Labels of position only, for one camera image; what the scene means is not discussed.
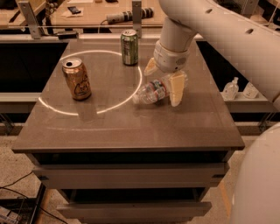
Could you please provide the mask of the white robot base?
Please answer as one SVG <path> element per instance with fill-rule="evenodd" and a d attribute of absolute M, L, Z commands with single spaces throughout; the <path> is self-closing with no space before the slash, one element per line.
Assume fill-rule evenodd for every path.
<path fill-rule="evenodd" d="M 280 123 L 264 131 L 241 163 L 230 224 L 280 224 Z"/>

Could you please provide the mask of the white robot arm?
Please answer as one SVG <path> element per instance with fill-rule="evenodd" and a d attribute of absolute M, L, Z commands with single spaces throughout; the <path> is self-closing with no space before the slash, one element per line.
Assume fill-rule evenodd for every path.
<path fill-rule="evenodd" d="M 163 29 L 144 73 L 182 69 L 200 34 L 219 54 L 280 109 L 280 35 L 213 0 L 158 0 Z"/>

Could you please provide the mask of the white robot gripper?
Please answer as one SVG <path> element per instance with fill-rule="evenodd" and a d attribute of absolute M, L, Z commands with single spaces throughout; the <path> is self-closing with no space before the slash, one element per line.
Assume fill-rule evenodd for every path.
<path fill-rule="evenodd" d="M 177 107 L 183 97 L 186 74 L 179 70 L 186 65 L 188 56 L 189 51 L 172 52 L 164 48 L 160 41 L 157 41 L 153 53 L 154 59 L 151 58 L 144 69 L 145 76 L 154 74 L 158 69 L 164 73 L 173 73 L 169 78 L 170 100 L 173 107 Z"/>

